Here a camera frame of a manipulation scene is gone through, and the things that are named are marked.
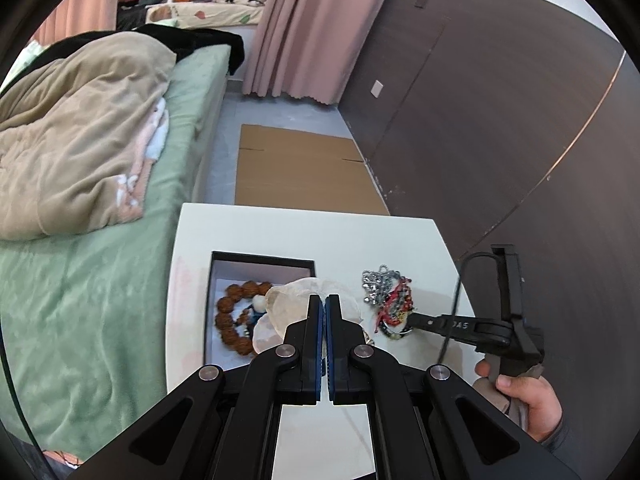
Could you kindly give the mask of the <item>right hand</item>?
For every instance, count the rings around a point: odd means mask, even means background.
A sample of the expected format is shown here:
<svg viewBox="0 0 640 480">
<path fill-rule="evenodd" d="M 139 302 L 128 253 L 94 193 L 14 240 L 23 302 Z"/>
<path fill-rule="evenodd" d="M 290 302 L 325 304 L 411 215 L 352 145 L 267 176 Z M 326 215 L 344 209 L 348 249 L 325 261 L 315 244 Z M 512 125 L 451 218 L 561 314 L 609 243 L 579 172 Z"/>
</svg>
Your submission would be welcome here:
<svg viewBox="0 0 640 480">
<path fill-rule="evenodd" d="M 529 437 L 548 446 L 564 441 L 563 409 L 546 378 L 498 375 L 491 382 L 491 367 L 486 360 L 475 365 L 475 373 L 480 378 L 474 382 L 474 388 L 500 412 L 508 411 L 509 401 L 522 404 L 526 413 L 524 430 Z"/>
</svg>

